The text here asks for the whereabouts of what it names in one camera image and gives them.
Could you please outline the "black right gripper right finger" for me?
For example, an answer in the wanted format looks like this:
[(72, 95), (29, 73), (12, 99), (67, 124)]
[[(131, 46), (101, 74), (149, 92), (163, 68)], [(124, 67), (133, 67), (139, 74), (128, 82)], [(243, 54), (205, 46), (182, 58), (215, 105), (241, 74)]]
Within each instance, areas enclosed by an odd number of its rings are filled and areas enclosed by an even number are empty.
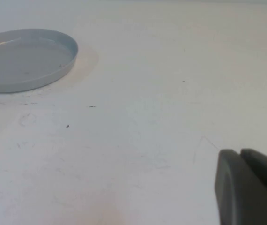
[(242, 149), (240, 156), (261, 181), (267, 182), (267, 155), (253, 149)]

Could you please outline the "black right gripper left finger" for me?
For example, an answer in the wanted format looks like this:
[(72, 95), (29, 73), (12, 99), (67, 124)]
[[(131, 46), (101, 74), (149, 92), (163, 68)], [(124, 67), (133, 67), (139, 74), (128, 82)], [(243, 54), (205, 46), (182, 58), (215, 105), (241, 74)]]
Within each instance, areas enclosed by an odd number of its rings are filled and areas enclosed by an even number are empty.
[(267, 182), (234, 150), (221, 150), (215, 195), (222, 225), (267, 225)]

